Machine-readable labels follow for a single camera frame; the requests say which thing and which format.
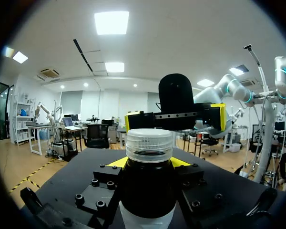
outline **black table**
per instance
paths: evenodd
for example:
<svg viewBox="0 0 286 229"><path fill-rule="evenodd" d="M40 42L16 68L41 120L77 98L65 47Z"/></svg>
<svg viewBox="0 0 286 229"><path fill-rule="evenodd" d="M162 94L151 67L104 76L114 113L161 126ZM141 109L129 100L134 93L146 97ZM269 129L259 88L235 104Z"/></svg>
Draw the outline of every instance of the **black table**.
<svg viewBox="0 0 286 229"><path fill-rule="evenodd" d="M55 198L58 198L75 206L75 194L82 193L87 188L92 179L94 169L99 164L109 164L124 156L125 150L87 148L52 176L36 194L42 203L51 203L54 202ZM254 206L261 193L267 188L221 169L183 150L175 148L173 156L190 164L197 163L204 170L204 178L208 185L222 193L224 197L229 197L229 202L236 203L245 211L249 211ZM280 207L285 197L286 193L279 191L269 212L277 213L277 210L282 210ZM31 214L26 207L22 211L26 214ZM120 228L124 228L124 224L118 209L110 229ZM179 205L176 206L169 228L187 228Z"/></svg>

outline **air conditioner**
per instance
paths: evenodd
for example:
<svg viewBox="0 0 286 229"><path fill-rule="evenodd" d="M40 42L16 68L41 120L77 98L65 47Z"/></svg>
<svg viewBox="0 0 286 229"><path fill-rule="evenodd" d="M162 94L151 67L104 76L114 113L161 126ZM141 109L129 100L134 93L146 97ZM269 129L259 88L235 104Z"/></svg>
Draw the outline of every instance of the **air conditioner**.
<svg viewBox="0 0 286 229"><path fill-rule="evenodd" d="M38 72L36 75L37 80L42 80L44 82L53 82L60 80L60 74L54 68L45 68Z"/></svg>
<svg viewBox="0 0 286 229"><path fill-rule="evenodd" d="M255 82L254 80L243 80L240 82L243 86L245 87L250 87L250 86L255 86L255 85L258 85L257 82Z"/></svg>

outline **blue object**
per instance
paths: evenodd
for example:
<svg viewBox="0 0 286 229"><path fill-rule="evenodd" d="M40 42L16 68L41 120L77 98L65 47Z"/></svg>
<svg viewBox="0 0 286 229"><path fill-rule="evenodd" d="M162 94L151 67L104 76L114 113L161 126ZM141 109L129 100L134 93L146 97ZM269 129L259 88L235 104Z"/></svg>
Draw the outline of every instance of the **blue object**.
<svg viewBox="0 0 286 229"><path fill-rule="evenodd" d="M25 110L21 109L20 116L27 116L27 113L25 112Z"/></svg>

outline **computer monitor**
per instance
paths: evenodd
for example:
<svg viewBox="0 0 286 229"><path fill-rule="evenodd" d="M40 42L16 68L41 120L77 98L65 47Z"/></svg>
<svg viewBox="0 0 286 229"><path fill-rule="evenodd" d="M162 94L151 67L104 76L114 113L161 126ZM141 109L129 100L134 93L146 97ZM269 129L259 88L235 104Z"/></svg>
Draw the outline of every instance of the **computer monitor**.
<svg viewBox="0 0 286 229"><path fill-rule="evenodd" d="M71 115L71 119L72 119L72 121L78 121L78 114L72 114Z"/></svg>
<svg viewBox="0 0 286 229"><path fill-rule="evenodd" d="M71 118L62 118L63 124L65 127L67 126L73 126L73 122Z"/></svg>
<svg viewBox="0 0 286 229"><path fill-rule="evenodd" d="M285 130L285 122L276 122L275 130Z"/></svg>

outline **ceiling light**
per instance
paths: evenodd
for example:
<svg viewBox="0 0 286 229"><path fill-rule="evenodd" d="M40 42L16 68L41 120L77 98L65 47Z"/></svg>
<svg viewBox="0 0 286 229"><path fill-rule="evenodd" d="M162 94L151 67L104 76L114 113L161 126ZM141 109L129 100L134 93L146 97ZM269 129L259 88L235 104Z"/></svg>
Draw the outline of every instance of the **ceiling light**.
<svg viewBox="0 0 286 229"><path fill-rule="evenodd" d="M23 63L28 59L28 57L26 57L25 55L23 55L20 51L18 51L14 56L13 56L13 60L19 62L19 63Z"/></svg>
<svg viewBox="0 0 286 229"><path fill-rule="evenodd" d="M113 11L95 13L95 27L98 35L126 34L129 12Z"/></svg>
<svg viewBox="0 0 286 229"><path fill-rule="evenodd" d="M236 76L244 74L244 72L242 70L239 70L237 68L230 68L230 72L232 72Z"/></svg>
<svg viewBox="0 0 286 229"><path fill-rule="evenodd" d="M200 88L197 87L192 87L193 90L198 90L198 91L202 91Z"/></svg>
<svg viewBox="0 0 286 229"><path fill-rule="evenodd" d="M106 70L109 73L123 73L124 72L124 63L121 62L109 62L105 63Z"/></svg>
<svg viewBox="0 0 286 229"><path fill-rule="evenodd" d="M204 79L204 80L199 81L197 84L202 86L202 87L209 87L209 86L213 85L214 82L207 80L207 79Z"/></svg>
<svg viewBox="0 0 286 229"><path fill-rule="evenodd" d="M9 58L11 58L15 52L14 49L9 48L8 46L4 46L2 51L3 51L2 54Z"/></svg>

